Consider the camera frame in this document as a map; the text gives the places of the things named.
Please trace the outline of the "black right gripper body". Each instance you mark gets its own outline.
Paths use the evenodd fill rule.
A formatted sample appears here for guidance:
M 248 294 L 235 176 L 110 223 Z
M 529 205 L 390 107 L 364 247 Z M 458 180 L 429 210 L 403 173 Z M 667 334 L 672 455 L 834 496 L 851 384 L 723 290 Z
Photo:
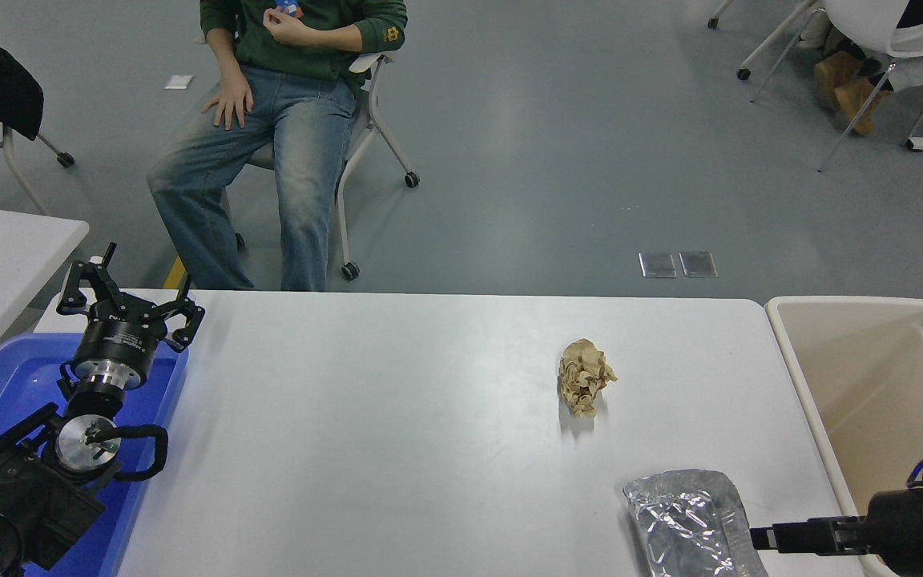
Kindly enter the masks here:
M 900 576 L 923 576 L 923 490 L 887 490 L 869 502 L 871 549 Z

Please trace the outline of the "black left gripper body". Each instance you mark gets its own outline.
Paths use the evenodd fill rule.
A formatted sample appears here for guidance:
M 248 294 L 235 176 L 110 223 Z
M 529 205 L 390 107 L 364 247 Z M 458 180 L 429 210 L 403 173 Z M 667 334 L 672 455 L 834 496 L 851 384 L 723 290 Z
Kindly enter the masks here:
M 143 324 L 91 315 L 72 359 L 74 373 L 88 373 L 95 362 L 112 361 L 135 373 L 149 373 L 159 344 Z

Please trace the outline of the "person's right hand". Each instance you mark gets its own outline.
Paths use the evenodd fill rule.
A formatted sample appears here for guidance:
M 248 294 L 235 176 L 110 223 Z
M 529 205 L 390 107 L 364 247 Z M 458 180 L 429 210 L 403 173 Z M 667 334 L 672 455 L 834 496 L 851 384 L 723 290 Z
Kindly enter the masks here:
M 230 131 L 233 127 L 246 128 L 247 116 L 252 113 L 254 99 L 249 81 L 239 68 L 220 70 L 219 89 L 201 109 L 202 114 L 213 114 L 213 127 Z

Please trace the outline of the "person's left hand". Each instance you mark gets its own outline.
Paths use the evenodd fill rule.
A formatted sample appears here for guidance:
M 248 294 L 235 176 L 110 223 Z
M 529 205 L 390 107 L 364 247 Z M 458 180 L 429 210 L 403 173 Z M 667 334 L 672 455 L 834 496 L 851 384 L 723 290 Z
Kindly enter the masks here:
M 272 8 L 263 17 L 264 28 L 279 43 L 284 45 L 312 45 L 315 30 L 308 28 L 299 18 L 289 12 Z

